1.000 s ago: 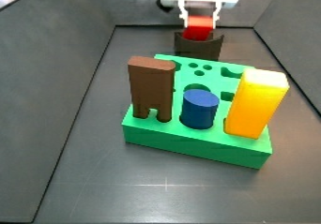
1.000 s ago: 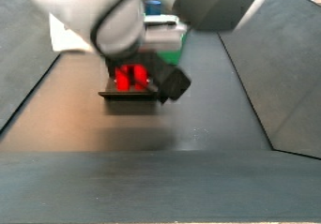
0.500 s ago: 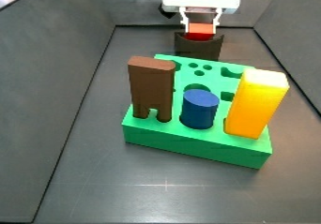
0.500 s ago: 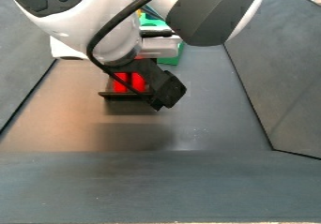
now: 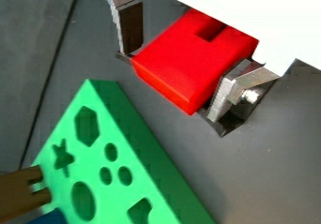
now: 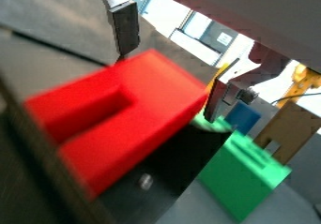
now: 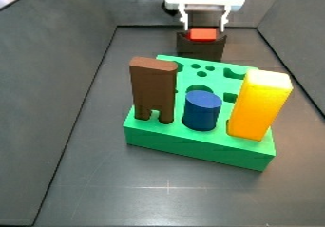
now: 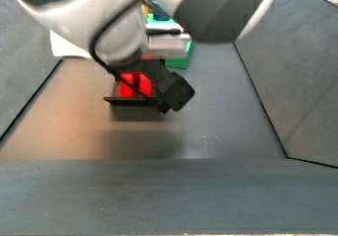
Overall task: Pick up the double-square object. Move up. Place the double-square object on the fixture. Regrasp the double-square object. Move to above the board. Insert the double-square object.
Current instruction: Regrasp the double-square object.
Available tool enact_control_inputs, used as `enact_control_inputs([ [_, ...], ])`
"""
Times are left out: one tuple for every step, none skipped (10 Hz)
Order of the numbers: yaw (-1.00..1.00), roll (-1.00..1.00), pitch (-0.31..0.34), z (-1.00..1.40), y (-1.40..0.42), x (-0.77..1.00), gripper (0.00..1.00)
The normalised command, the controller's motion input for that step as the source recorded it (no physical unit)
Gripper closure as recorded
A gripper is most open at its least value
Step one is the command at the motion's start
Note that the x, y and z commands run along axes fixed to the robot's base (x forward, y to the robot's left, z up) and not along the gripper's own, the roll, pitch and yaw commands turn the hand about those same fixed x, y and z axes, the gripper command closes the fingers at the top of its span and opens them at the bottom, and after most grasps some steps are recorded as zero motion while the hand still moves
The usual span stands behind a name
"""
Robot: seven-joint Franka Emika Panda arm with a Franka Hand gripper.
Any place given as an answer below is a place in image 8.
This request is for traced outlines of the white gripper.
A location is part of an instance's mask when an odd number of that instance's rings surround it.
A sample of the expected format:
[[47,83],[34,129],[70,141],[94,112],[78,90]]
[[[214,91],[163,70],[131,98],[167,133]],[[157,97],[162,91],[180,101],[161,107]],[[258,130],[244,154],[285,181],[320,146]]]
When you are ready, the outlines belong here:
[[[74,28],[70,32],[51,30],[53,53],[61,57],[90,58],[93,32],[89,27]],[[149,23],[143,19],[118,21],[105,31],[95,46],[102,60],[185,58],[192,36],[177,22]]]

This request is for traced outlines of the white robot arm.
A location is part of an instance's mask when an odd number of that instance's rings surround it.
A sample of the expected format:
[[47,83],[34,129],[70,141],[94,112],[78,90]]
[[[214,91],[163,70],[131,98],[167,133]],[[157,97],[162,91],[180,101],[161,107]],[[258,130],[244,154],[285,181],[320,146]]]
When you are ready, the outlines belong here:
[[[143,0],[18,0],[38,22],[83,50],[121,64],[142,57]],[[272,0],[155,0],[198,41],[229,42],[249,32]]]

